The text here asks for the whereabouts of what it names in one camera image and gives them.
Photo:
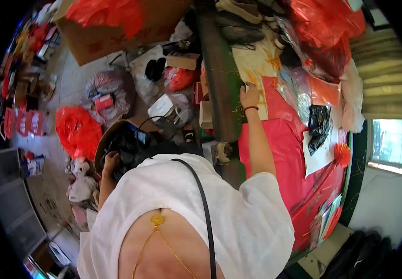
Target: white wall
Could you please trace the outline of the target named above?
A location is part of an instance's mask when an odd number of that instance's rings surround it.
[[[358,198],[349,227],[375,229],[396,248],[402,240],[402,175],[368,166]]]

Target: gold necklace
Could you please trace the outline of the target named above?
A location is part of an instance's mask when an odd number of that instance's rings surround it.
[[[151,235],[154,232],[157,232],[159,234],[159,236],[161,237],[161,239],[164,241],[165,245],[167,245],[167,247],[170,249],[170,251],[173,253],[173,255],[175,255],[176,259],[178,259],[178,261],[181,263],[181,265],[184,266],[185,270],[188,271],[188,273],[190,273],[190,275],[193,277],[193,279],[196,279],[196,277],[193,275],[193,273],[191,271],[188,270],[188,268],[185,266],[185,264],[182,262],[182,260],[175,254],[175,252],[173,251],[173,249],[170,247],[169,244],[167,244],[167,242],[165,241],[165,239],[162,237],[158,225],[162,224],[164,222],[164,216],[162,215],[154,215],[151,218],[151,223],[154,224],[154,229],[150,232],[150,234],[147,237],[147,240],[145,241],[144,245],[142,245],[141,251],[139,252],[139,256],[137,257],[136,260],[136,264],[134,265],[134,269],[133,269],[133,275],[131,275],[131,279],[134,278],[134,274],[136,273],[136,268],[137,268],[137,264],[139,263],[139,259],[141,258],[142,255],[142,251],[144,250],[145,244],[147,243],[147,241],[150,239]]]

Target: gold pendant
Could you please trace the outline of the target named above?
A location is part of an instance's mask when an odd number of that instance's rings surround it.
[[[155,226],[160,225],[160,224],[162,224],[162,223],[164,222],[164,216],[162,216],[162,215],[154,215],[154,216],[151,218],[151,222],[152,222],[152,224],[154,224]]]

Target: cable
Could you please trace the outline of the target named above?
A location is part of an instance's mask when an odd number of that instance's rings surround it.
[[[149,159],[153,159],[153,158],[152,158],[151,156],[149,156],[149,155],[147,154],[147,152],[146,152],[144,149],[142,149],[141,146],[140,146],[140,144],[139,144],[139,131],[141,131],[142,126],[143,126],[146,122],[148,122],[148,121],[150,121],[150,120],[152,120],[152,119],[154,119],[154,118],[158,118],[158,117],[159,117],[159,118],[163,118],[163,119],[165,119],[167,122],[171,123],[171,121],[168,119],[168,117],[165,117],[165,116],[153,116],[153,117],[150,117],[150,118],[147,118],[146,120],[144,120],[144,121],[142,122],[142,124],[138,127],[138,129],[137,129],[136,132],[135,132],[137,148],[139,149],[140,152],[144,153],[144,154],[147,156],[147,158],[149,158]],[[174,133],[173,136],[171,136],[169,140],[171,140],[172,138],[174,138],[175,135],[176,135],[176,133]]]

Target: white shirt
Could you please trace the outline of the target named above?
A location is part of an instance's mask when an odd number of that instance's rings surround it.
[[[134,221],[153,209],[182,215],[209,246],[204,208],[193,174],[204,188],[212,222],[215,258],[226,279],[276,278],[294,244],[291,217],[276,178],[259,173],[237,191],[194,154],[158,154],[128,171],[98,213],[91,232],[81,233],[77,270],[82,279],[117,279],[119,252]]]

